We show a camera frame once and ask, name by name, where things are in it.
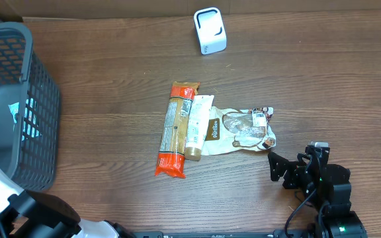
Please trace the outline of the beige bread snack bag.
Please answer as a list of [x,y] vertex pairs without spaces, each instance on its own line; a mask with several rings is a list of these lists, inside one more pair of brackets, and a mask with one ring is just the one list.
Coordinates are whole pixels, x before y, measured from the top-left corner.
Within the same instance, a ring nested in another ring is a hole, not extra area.
[[269,124],[272,107],[220,109],[213,106],[203,155],[221,155],[239,150],[263,151],[276,145],[276,136]]

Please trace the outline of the white cream tube brown cap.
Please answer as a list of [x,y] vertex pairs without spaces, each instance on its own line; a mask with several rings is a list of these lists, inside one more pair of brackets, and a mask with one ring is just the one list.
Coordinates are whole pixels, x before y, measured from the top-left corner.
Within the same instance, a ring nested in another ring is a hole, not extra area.
[[191,106],[185,143],[185,159],[199,161],[206,138],[214,95],[196,95]]

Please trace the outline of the orange spaghetti pack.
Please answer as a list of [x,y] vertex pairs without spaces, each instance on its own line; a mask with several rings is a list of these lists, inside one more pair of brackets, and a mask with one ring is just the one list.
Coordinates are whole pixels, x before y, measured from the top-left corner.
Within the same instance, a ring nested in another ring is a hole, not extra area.
[[185,143],[194,97],[200,83],[174,82],[159,145],[155,176],[164,173],[170,177],[185,178]]

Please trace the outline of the light blue snack packet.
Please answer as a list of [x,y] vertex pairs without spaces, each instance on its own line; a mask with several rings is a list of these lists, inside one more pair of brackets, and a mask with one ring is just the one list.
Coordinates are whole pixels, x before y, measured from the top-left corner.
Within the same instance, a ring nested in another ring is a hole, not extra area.
[[[15,127],[15,124],[17,123],[19,104],[19,102],[16,102],[14,104],[8,105],[9,111],[13,116],[13,127]],[[26,99],[26,107],[24,109],[24,121],[22,123],[22,132],[31,138],[37,138],[42,135],[42,133],[38,130],[39,122],[36,117],[36,114],[32,111],[32,109],[35,109],[37,106],[38,104],[33,98]]]

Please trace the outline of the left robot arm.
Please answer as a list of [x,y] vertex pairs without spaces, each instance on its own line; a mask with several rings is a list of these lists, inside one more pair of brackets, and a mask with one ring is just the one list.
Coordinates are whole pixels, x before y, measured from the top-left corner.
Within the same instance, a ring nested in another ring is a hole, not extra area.
[[133,238],[135,235],[118,223],[81,219],[61,198],[25,190],[0,169],[0,237]]

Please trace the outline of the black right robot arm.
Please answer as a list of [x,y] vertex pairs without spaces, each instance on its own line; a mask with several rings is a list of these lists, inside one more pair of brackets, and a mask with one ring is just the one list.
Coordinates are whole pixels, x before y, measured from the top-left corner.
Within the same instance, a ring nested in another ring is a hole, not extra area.
[[[301,192],[304,199],[290,214],[284,228],[274,237],[366,237],[367,232],[358,215],[351,210],[349,169],[329,164],[330,147],[327,142],[311,142],[297,160],[289,161],[275,152],[268,154],[271,180],[283,178],[283,188]],[[315,222],[306,229],[289,230],[290,222],[303,208],[317,211]]]

